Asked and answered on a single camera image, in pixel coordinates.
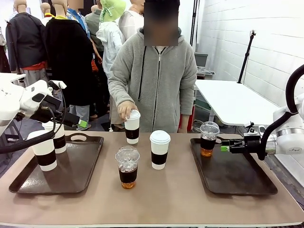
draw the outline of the gray hoodie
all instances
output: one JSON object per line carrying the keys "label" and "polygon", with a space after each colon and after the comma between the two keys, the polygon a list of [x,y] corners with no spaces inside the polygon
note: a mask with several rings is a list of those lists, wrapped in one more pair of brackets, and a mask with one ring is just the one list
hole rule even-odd
{"label": "gray hoodie", "polygon": [[197,78],[193,49],[181,35],[178,46],[161,53],[145,47],[143,39],[139,29],[120,49],[110,70],[110,94],[117,106],[124,101],[136,104],[141,132],[176,133],[180,114],[192,113]]}

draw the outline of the person's right hand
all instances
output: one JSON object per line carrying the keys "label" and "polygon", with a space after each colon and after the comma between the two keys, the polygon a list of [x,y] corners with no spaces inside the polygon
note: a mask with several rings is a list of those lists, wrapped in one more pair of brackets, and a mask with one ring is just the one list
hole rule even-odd
{"label": "person's right hand", "polygon": [[117,107],[120,118],[125,122],[127,118],[130,118],[131,110],[138,111],[137,106],[131,101],[124,101]]}

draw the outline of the green hat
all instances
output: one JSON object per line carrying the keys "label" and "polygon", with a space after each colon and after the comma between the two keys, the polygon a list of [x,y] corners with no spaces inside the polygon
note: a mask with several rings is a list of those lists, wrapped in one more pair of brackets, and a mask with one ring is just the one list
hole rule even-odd
{"label": "green hat", "polygon": [[100,14],[101,22],[114,21],[122,16],[126,3],[124,0],[101,0],[103,9]]}

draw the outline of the mannequin hand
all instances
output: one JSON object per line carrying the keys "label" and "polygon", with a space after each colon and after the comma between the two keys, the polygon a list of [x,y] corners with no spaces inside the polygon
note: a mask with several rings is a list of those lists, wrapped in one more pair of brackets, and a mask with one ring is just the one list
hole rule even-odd
{"label": "mannequin hand", "polygon": [[138,111],[137,106],[131,101],[124,101],[117,107],[120,118],[125,122],[130,117],[131,110],[135,109]]}
{"label": "mannequin hand", "polygon": [[102,64],[103,63],[103,59],[100,57],[100,55],[97,56],[97,62],[99,64]]}
{"label": "mannequin hand", "polygon": [[177,133],[188,133],[187,128],[179,128]]}

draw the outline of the gray pants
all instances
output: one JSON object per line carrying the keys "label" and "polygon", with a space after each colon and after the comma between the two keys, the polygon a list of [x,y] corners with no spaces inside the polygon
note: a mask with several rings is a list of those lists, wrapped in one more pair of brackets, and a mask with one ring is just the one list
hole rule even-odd
{"label": "gray pants", "polygon": [[39,80],[48,82],[48,76],[45,68],[41,70],[22,70],[22,72],[27,75],[24,80],[26,87]]}
{"label": "gray pants", "polygon": [[[80,117],[81,120],[86,121],[89,124],[89,118],[90,118],[90,106],[77,106],[77,105],[70,105],[70,113],[77,115]],[[83,131],[88,129],[88,127],[78,127],[79,131]]]}

